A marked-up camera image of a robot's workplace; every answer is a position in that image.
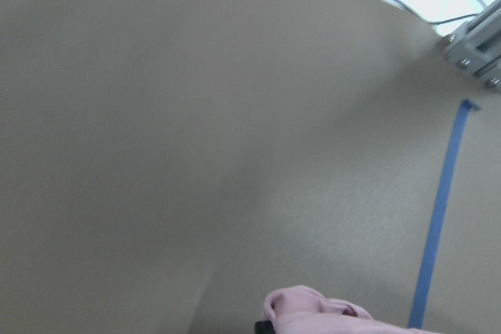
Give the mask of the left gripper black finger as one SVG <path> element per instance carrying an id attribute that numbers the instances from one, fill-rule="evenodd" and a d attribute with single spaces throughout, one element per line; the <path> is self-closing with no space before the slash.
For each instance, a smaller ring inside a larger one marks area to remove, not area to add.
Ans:
<path id="1" fill-rule="evenodd" d="M 255 334 L 274 334 L 274 327 L 270 321 L 257 321 L 254 323 Z"/>

